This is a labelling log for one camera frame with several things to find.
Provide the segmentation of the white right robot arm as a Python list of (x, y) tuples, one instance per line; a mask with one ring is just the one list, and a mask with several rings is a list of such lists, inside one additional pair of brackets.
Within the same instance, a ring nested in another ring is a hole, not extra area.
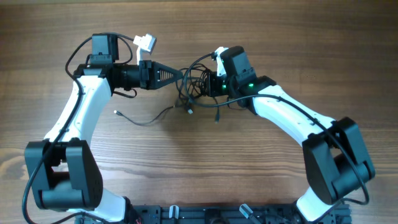
[(319, 222), (347, 195), (362, 189), (376, 172), (358, 125), (335, 120), (299, 103), (273, 79), (256, 75), (242, 46), (218, 47), (211, 53), (216, 71), (205, 85), (208, 96), (227, 96), (254, 115), (286, 132), (303, 149), (308, 190), (294, 203), (302, 221)]

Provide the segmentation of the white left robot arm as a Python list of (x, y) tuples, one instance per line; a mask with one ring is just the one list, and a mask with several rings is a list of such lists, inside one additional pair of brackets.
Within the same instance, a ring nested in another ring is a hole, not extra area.
[(99, 116), (113, 95), (127, 96), (138, 88), (156, 90), (182, 73), (144, 60), (156, 43), (153, 35), (128, 37), (114, 32), (88, 38), (91, 53), (76, 70), (71, 95), (53, 128), (41, 141), (31, 141), (24, 159), (29, 180), (23, 199), (32, 195), (41, 210), (67, 212), (68, 218), (100, 223), (140, 223), (126, 197), (103, 186), (90, 144)]

